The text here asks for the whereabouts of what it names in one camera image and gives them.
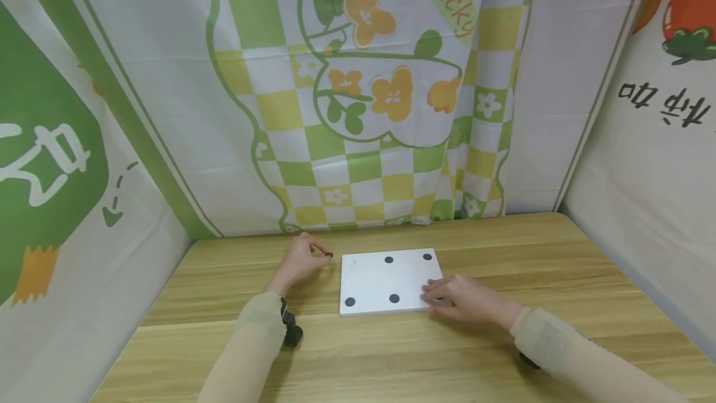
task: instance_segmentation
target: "red tomato illustration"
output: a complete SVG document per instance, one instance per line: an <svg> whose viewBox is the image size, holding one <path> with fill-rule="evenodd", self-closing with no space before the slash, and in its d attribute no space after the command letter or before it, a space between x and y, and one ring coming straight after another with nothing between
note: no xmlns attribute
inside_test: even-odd
<svg viewBox="0 0 716 403"><path fill-rule="evenodd" d="M716 0L670 0L664 12L664 50L672 64L716 58Z"/></svg>

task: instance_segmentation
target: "wooden tabletop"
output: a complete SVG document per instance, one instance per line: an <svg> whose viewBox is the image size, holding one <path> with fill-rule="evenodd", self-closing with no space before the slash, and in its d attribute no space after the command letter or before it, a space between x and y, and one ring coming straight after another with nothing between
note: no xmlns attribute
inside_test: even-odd
<svg viewBox="0 0 716 403"><path fill-rule="evenodd" d="M341 318L340 256L434 247L445 276L465 272L542 306L694 402L716 402L716 366L564 215L317 233L330 270L288 296L305 338L274 362L262 402L580 402L519 362L509 337L424 312ZM194 244L92 402L194 402L237 314L290 238Z"/></svg>

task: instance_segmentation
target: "sheer sleeve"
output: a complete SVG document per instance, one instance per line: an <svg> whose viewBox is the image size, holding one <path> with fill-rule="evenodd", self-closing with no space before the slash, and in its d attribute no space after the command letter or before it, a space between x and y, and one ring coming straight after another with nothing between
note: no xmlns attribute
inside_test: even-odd
<svg viewBox="0 0 716 403"><path fill-rule="evenodd" d="M246 304L234 334L204 383L199 403L259 401L286 336L281 304L281 298L273 293L256 295Z"/></svg>
<svg viewBox="0 0 716 403"><path fill-rule="evenodd" d="M688 402L541 308L525 308L510 334L529 360L594 402Z"/></svg>

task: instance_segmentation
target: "white board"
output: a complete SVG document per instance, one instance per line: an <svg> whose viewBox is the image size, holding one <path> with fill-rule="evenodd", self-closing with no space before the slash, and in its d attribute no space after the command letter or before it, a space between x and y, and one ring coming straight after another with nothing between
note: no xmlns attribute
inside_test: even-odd
<svg viewBox="0 0 716 403"><path fill-rule="evenodd" d="M433 248L348 254L341 262L340 314L409 312L428 308L420 300L428 279L442 279Z"/></svg>

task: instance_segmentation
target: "curtain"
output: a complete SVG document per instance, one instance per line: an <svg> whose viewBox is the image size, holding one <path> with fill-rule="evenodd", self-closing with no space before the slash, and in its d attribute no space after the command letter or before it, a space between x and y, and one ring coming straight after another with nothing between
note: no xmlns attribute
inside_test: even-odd
<svg viewBox="0 0 716 403"><path fill-rule="evenodd" d="M504 214L531 0L40 0L193 238Z"/></svg>

